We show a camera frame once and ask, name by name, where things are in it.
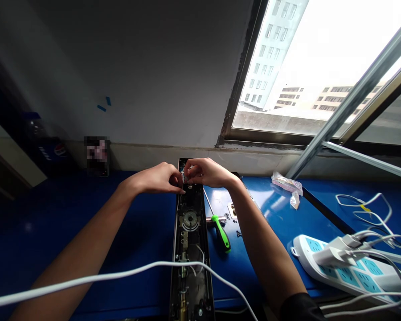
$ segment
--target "sleeve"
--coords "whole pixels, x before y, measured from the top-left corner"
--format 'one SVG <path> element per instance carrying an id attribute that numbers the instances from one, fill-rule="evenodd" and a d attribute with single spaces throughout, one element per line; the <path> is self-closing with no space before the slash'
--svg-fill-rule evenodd
<path id="1" fill-rule="evenodd" d="M 281 306 L 281 321 L 326 321 L 319 306 L 307 293 L 297 293 L 287 298 Z"/>

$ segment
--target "blue desk surface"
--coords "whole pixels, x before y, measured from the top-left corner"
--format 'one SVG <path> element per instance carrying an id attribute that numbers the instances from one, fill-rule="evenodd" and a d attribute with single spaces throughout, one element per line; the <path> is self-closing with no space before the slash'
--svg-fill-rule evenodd
<path id="1" fill-rule="evenodd" d="M 304 188 L 311 192 L 319 201 L 321 201 L 355 231 L 366 230 L 371 225 L 358 219 L 352 213 L 353 211 L 362 210 L 361 208 L 340 206 L 337 203 L 336 194 L 351 195 L 367 202 L 377 193 L 383 193 L 393 210 L 393 214 L 387 222 L 387 225 L 393 233 L 401 234 L 401 182 L 383 183 L 316 180 L 300 180 L 300 182 Z M 347 198 L 341 199 L 341 202 L 347 202 L 345 204 L 355 204 Z M 367 207 L 383 219 L 388 214 L 388 207 L 382 198 L 377 199 Z M 370 220 L 368 215 L 365 215 L 364 218 Z M 378 223 L 374 218 L 372 218 L 372 222 Z M 401 255 L 401 249 L 392 249 L 384 243 L 377 244 L 375 248 Z"/>
<path id="2" fill-rule="evenodd" d="M 47 180 L 28 195 L 0 208 L 0 296 L 28 289 L 67 243 L 107 201 L 118 183 L 131 172 L 114 172 L 108 178 L 87 178 L 85 172 Z M 307 234 L 332 239 L 342 233 L 308 201 L 298 211 L 289 204 L 290 194 L 271 184 L 270 178 L 244 177 L 251 195 L 281 241 Z M 231 202 L 225 189 L 206 188 L 214 213 L 228 213 Z M 120 272 L 158 261 L 171 260 L 176 199 L 173 194 L 139 195 L 129 209 L 100 273 Z M 206 215 L 211 215 L 205 201 Z M 211 267 L 237 285 L 253 303 L 264 300 L 263 291 L 249 262 L 238 223 L 229 220 L 225 230 L 232 244 L 226 255 L 217 246 L 214 230 L 208 233 Z M 312 280 L 299 262 L 294 263 L 312 296 L 335 290 Z M 168 313 L 170 267 L 156 267 L 136 277 L 97 282 L 77 308 L 72 320 L 110 320 Z M 213 278 L 218 309 L 243 305 L 239 295 Z M 15 305 L 0 308 L 6 320 Z"/>

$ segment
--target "hand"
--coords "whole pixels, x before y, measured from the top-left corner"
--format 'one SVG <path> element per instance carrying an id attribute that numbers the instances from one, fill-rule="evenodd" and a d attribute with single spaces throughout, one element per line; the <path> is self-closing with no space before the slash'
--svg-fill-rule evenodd
<path id="1" fill-rule="evenodd" d="M 175 193 L 185 194 L 183 176 L 174 165 L 166 162 L 138 172 L 128 177 L 123 183 L 131 190 L 140 193 Z"/>
<path id="2" fill-rule="evenodd" d="M 213 188 L 230 188 L 240 179 L 211 158 L 191 158 L 184 167 L 189 184 L 203 184 Z"/>

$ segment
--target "screwdriver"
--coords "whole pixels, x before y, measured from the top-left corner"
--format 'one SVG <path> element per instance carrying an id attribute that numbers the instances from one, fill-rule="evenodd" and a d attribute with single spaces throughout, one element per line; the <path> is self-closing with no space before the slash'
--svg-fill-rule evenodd
<path id="1" fill-rule="evenodd" d="M 221 227 L 220 219 L 219 219 L 218 215 L 214 215 L 213 207 L 211 206 L 211 203 L 209 202 L 208 195 L 206 194 L 205 189 L 204 189 L 204 194 L 206 196 L 206 200 L 208 201 L 209 208 L 211 209 L 211 213 L 213 214 L 211 217 L 211 222 L 214 224 L 215 232 L 217 233 L 217 239 L 218 239 L 223 251 L 228 254 L 232 250 L 232 247 L 230 246 L 229 238 L 227 237 L 226 232 Z"/>

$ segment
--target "small plastic bag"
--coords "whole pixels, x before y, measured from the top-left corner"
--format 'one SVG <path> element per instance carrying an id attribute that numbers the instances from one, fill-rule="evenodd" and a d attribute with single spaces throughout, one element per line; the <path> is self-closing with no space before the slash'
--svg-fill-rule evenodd
<path id="1" fill-rule="evenodd" d="M 298 209 L 300 204 L 299 195 L 303 196 L 302 183 L 286 178 L 276 171 L 273 172 L 272 183 L 291 192 L 290 204 L 295 209 Z"/>

